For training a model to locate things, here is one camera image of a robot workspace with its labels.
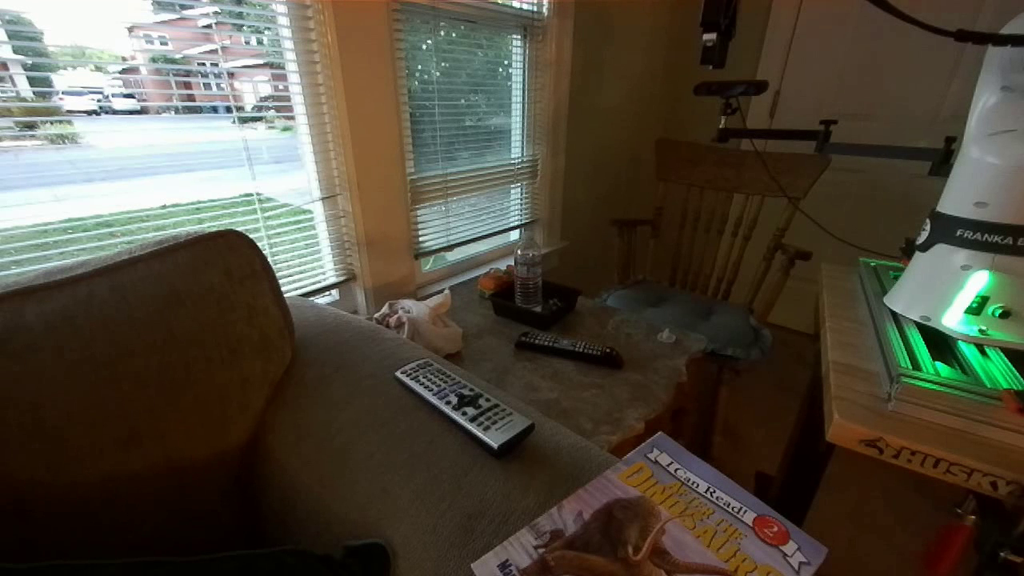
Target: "tree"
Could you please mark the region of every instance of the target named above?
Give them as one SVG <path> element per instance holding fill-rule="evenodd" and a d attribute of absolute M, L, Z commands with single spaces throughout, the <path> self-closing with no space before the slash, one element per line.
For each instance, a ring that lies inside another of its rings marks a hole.
<path fill-rule="evenodd" d="M 196 9 L 198 0 L 151 0 L 153 13 L 182 13 L 182 9 Z"/>
<path fill-rule="evenodd" d="M 402 20 L 402 62 L 416 169 L 452 169 L 508 161 L 514 90 L 525 87 L 514 28 L 461 17 L 409 13 Z"/>
<path fill-rule="evenodd" d="M 12 54 L 29 58 L 29 63 L 23 63 L 23 66 L 24 66 L 33 96 L 36 98 L 52 98 L 55 96 L 52 72 L 58 66 L 55 66 L 52 51 L 47 51 L 47 46 L 41 37 L 41 28 L 33 20 L 24 20 L 23 13 L 12 13 L 12 9 L 0 9 L 0 28 L 6 33 Z"/>
<path fill-rule="evenodd" d="M 104 71 L 120 62 L 116 51 L 91 48 L 91 46 L 55 46 L 52 54 L 60 71 L 71 71 L 71 66 Z"/>
<path fill-rule="evenodd" d="M 246 37 L 259 37 L 262 51 L 277 54 L 280 51 L 280 33 L 277 17 L 271 9 L 271 0 L 205 0 L 208 7 L 217 7 L 217 20 L 236 28 Z"/>

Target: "remote control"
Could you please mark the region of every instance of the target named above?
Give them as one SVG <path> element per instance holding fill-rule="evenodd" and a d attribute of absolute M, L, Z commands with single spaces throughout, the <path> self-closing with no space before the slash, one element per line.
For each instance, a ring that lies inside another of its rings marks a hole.
<path fill-rule="evenodd" d="M 552 332 L 517 332 L 514 349 L 576 359 L 587 364 L 621 369 L 621 351 L 599 343 L 565 339 Z"/>
<path fill-rule="evenodd" d="M 493 455 L 505 455 L 534 423 L 511 407 L 485 398 L 465 374 L 423 359 L 393 371 L 411 394 L 442 408 L 452 423 L 482 440 Z"/>

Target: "building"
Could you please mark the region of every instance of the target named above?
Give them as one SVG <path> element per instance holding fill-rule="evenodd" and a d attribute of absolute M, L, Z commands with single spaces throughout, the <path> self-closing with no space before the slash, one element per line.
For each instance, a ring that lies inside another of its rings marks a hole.
<path fill-rule="evenodd" d="M 241 33 L 217 7 L 155 13 L 132 23 L 135 58 L 116 72 L 151 112 L 236 112 L 288 92 L 271 37 Z"/>

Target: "street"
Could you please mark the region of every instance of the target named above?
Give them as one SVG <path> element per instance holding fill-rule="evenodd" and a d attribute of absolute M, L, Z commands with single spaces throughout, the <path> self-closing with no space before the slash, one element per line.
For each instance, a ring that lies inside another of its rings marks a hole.
<path fill-rule="evenodd" d="M 74 118 L 81 143 L 0 147 L 0 227 L 262 193 L 310 200 L 295 131 L 226 114 Z"/>
<path fill-rule="evenodd" d="M 99 114 L 74 118 L 81 143 L 0 151 L 0 195 L 205 169 L 299 169 L 297 136 L 236 127 L 226 114 Z"/>

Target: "black remote control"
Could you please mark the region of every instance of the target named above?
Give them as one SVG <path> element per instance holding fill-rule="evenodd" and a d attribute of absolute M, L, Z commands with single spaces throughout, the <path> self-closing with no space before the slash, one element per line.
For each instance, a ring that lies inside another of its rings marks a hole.
<path fill-rule="evenodd" d="M 621 351 L 599 343 L 565 339 L 552 332 L 517 332 L 514 349 L 530 349 L 540 356 L 576 359 L 587 364 L 621 369 Z"/>

